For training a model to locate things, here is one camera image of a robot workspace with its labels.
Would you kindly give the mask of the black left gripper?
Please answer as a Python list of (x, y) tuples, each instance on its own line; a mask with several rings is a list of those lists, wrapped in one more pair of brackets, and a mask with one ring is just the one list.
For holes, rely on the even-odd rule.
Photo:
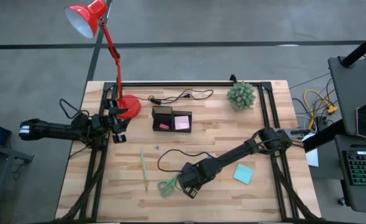
[(108, 110), (108, 115), (106, 116), (105, 122), (107, 128), (112, 132), (112, 140), (114, 143), (126, 142), (126, 136), (124, 132), (127, 131), (127, 126), (129, 125), (131, 119), (121, 119), (118, 116), (120, 114), (126, 113), (128, 109), (119, 108), (115, 100), (105, 99), (102, 100), (102, 105), (104, 110)]

